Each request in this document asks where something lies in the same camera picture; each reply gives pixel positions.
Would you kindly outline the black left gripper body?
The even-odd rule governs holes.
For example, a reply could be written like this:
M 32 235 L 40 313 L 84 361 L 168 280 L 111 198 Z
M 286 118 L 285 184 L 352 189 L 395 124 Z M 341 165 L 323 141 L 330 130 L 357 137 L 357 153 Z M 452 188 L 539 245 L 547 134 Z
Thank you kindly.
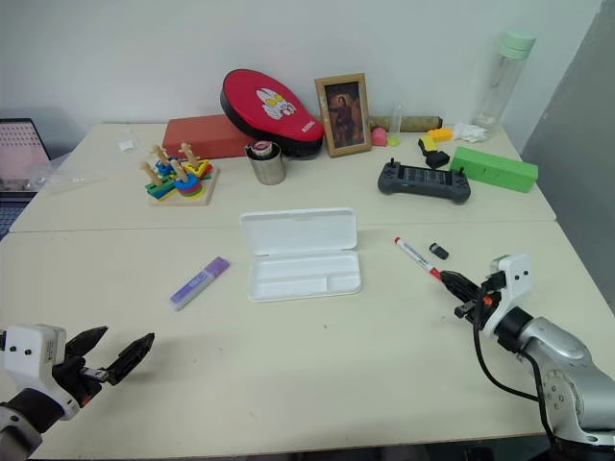
M 63 363 L 53 367 L 52 376 L 80 408 L 85 407 L 101 392 L 103 383 L 117 384 L 117 380 L 109 370 L 89 368 L 83 357 L 72 355 L 65 358 Z

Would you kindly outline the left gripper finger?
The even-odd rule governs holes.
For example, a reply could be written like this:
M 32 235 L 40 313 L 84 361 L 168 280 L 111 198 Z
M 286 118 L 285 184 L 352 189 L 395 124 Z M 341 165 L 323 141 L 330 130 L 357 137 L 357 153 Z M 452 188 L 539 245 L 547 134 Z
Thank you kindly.
M 80 332 L 65 344 L 64 355 L 66 357 L 85 357 L 96 347 L 108 329 L 107 326 L 102 326 Z
M 114 362 L 107 368 L 107 382 L 119 384 L 148 354 L 155 340 L 155 333 L 150 332 L 133 341 L 119 353 Z

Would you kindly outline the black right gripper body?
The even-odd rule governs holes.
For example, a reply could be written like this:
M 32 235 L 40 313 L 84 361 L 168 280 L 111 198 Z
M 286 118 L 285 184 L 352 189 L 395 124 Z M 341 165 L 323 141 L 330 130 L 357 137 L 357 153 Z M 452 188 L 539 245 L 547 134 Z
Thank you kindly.
M 454 314 L 457 318 L 465 318 L 468 322 L 474 322 L 476 318 L 479 318 L 480 323 L 485 323 L 499 306 L 502 299 L 501 289 L 505 286 L 504 272 L 498 271 L 491 274 L 484 283 L 486 287 L 479 287 L 475 300 L 462 303 L 455 308 Z

